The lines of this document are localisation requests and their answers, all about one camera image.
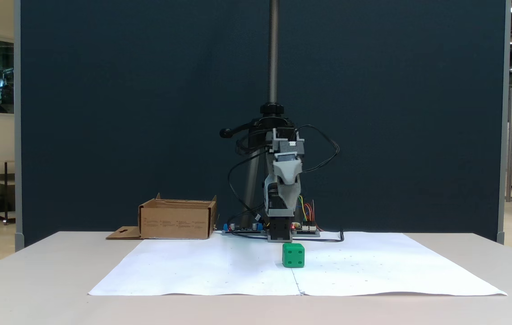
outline cardboard flap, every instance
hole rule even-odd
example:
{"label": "cardboard flap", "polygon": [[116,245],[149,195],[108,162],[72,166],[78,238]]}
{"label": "cardboard flap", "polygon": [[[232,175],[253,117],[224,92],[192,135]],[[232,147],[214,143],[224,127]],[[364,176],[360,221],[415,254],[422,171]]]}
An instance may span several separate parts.
{"label": "cardboard flap", "polygon": [[140,239],[138,226],[123,226],[106,237],[106,239]]}

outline white paper sheet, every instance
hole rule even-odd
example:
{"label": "white paper sheet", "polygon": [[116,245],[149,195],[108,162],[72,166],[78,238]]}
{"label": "white paper sheet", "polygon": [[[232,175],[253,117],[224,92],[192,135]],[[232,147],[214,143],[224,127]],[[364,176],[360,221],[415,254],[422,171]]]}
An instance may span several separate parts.
{"label": "white paper sheet", "polygon": [[288,296],[299,291],[293,273],[282,265],[281,244],[216,233],[206,240],[146,239],[89,292],[171,293]]}
{"label": "white paper sheet", "polygon": [[[337,236],[322,233],[323,238]],[[218,233],[204,241],[144,240],[89,294],[505,294],[403,234],[346,232],[345,238],[341,243],[300,242],[303,268],[283,267],[281,243]]]}
{"label": "white paper sheet", "polygon": [[[322,238],[338,236],[323,232]],[[344,242],[303,245],[305,267],[293,269],[302,294],[505,294],[404,234],[345,232]]]}

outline white table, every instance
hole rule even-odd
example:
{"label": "white table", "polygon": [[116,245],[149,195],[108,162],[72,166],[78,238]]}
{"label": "white table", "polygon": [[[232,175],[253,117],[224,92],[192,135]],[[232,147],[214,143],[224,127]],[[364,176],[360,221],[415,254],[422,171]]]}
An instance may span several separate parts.
{"label": "white table", "polygon": [[512,248],[472,234],[407,235],[508,297],[88,296],[139,243],[107,235],[59,232],[0,261],[0,324],[512,324]]}

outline yellow wire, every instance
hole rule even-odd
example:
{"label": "yellow wire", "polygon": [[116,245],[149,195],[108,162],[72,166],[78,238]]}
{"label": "yellow wire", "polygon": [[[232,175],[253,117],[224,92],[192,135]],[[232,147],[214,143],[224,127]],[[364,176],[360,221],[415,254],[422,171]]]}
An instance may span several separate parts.
{"label": "yellow wire", "polygon": [[304,214],[304,221],[307,221],[306,219],[306,210],[304,210],[304,199],[302,198],[302,196],[300,195],[300,205],[302,206],[302,213]]}

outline black cable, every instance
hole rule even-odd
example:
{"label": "black cable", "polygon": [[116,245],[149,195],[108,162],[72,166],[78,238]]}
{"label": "black cable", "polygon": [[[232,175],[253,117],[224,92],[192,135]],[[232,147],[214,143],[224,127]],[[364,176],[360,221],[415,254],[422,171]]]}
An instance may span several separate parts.
{"label": "black cable", "polygon": [[344,229],[340,228],[340,239],[294,238],[295,241],[339,243],[344,241]]}
{"label": "black cable", "polygon": [[322,161],[320,164],[316,165],[316,167],[313,167],[313,168],[310,168],[310,169],[306,169],[305,171],[302,172],[302,173],[308,173],[308,172],[313,172],[316,169],[320,169],[320,168],[328,165],[328,163],[330,163],[330,161],[332,159],[334,159],[334,157],[336,157],[337,154],[340,153],[340,146],[338,146],[338,144],[334,140],[332,140],[329,136],[327,136],[324,132],[320,131],[320,129],[318,129],[317,127],[315,127],[315,126],[313,126],[311,124],[302,125],[301,127],[296,128],[294,130],[294,133],[291,136],[291,140],[293,140],[295,138],[296,133],[299,130],[303,129],[303,128],[313,128],[314,130],[318,131],[318,133],[320,135],[322,135],[322,137],[325,138],[326,141],[330,142],[330,144],[332,144],[332,146],[334,147],[334,154],[330,158]]}
{"label": "black cable", "polygon": [[266,153],[265,151],[262,151],[262,152],[261,152],[261,153],[259,153],[259,154],[256,154],[256,155],[254,155],[254,156],[252,156],[252,157],[249,157],[248,159],[244,159],[244,160],[242,160],[242,161],[238,162],[238,163],[237,163],[237,164],[235,164],[232,168],[230,168],[230,171],[227,173],[227,183],[228,183],[228,185],[230,186],[230,189],[231,189],[232,193],[234,193],[235,198],[237,198],[237,199],[238,199],[238,201],[239,201],[239,202],[244,206],[244,208],[246,208],[246,210],[247,210],[247,211],[249,211],[249,212],[252,214],[252,216],[254,216],[254,217],[255,217],[257,214],[254,212],[254,210],[253,210],[252,208],[250,208],[250,207],[246,204],[246,202],[244,202],[244,200],[242,200],[242,199],[240,198],[240,196],[238,195],[238,193],[235,191],[234,187],[231,185],[231,172],[233,172],[233,171],[234,171],[234,169],[238,168],[239,166],[241,166],[241,165],[243,165],[243,164],[247,163],[248,161],[250,161],[250,160],[252,160],[252,159],[258,158],[258,157],[260,157],[262,154],[265,154],[265,153]]}

